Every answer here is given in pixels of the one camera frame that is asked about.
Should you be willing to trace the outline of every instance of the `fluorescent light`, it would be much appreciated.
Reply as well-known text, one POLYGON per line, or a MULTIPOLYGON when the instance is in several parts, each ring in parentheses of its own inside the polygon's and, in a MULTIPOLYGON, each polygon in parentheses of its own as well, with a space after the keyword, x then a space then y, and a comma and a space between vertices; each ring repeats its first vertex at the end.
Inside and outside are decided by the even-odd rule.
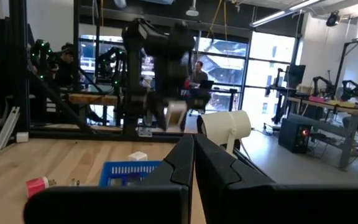
POLYGON ((320 0, 309 0, 309 1, 304 1, 303 3, 297 4, 296 6, 292 6, 290 8, 291 11, 297 11, 300 8, 306 7, 306 6, 310 6, 311 4, 314 4, 316 2, 319 2, 320 0))
POLYGON ((274 19, 274 18, 276 18, 276 17, 282 16, 282 15, 284 15, 284 14, 285 14, 284 11, 277 12, 277 13, 275 13, 275 14, 272 14, 272 15, 270 15, 270 16, 267 16, 267 17, 265 17, 265 18, 262 18, 262 19, 259 19, 258 21, 253 22, 252 25, 256 26, 257 24, 261 24, 261 23, 267 22, 267 21, 269 21, 269 20, 271 20, 271 19, 274 19))

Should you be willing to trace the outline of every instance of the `small white block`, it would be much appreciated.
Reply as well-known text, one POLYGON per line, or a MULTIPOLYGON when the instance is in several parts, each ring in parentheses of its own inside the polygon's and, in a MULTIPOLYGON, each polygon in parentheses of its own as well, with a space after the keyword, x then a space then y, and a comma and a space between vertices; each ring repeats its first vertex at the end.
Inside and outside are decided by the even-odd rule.
POLYGON ((17 133, 16 134, 16 142, 28 142, 29 141, 29 133, 17 133))
POLYGON ((129 161, 147 161, 147 154, 144 152, 135 152, 128 156, 129 161))

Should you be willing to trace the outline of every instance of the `laptop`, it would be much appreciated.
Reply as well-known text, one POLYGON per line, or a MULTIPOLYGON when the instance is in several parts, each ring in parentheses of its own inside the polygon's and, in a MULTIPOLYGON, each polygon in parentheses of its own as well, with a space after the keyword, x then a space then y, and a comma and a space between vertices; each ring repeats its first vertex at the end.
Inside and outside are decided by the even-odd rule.
POLYGON ((214 85, 214 82, 213 81, 209 81, 209 80, 202 80, 201 83, 200 83, 200 89, 212 89, 212 86, 214 85))

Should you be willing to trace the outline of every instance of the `concrete floor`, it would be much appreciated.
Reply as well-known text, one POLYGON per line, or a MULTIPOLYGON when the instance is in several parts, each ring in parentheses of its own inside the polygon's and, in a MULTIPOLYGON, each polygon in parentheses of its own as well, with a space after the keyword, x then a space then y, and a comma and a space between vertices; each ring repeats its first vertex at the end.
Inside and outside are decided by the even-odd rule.
POLYGON ((358 185, 358 158, 341 171, 336 168, 340 150, 335 147, 319 144, 314 156, 293 154, 279 146, 276 137, 258 131, 242 142, 252 161, 278 183, 358 185))

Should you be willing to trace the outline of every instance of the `blue plastic basket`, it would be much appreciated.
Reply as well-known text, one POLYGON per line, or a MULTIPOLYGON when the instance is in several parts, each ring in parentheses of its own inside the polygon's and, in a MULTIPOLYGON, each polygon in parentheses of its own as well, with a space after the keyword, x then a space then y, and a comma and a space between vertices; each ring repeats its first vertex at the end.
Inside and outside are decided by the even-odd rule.
POLYGON ((143 180, 161 164, 161 161, 105 162, 99 179, 99 186, 127 186, 134 180, 143 180))

